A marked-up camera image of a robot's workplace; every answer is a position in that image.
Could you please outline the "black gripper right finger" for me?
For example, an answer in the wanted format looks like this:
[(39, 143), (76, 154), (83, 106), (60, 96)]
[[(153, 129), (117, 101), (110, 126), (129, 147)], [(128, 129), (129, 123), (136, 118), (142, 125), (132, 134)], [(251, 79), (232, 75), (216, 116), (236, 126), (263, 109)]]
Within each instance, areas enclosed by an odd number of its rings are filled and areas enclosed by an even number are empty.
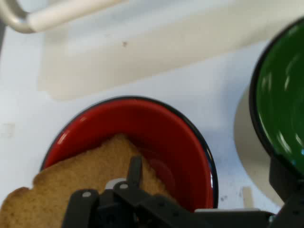
[(269, 182), (284, 205), (270, 222), (270, 228), (304, 226), (304, 178), (281, 159), (272, 156)]

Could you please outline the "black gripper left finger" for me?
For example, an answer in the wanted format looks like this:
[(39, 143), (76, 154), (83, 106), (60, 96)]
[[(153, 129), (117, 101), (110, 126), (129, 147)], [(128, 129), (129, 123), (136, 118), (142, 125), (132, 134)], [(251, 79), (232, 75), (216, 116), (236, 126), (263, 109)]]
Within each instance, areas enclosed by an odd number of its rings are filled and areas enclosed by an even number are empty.
[(64, 228), (205, 228), (206, 221), (163, 195), (140, 188), (141, 156), (130, 159), (125, 181), (103, 193), (78, 190), (69, 200), (62, 222)]

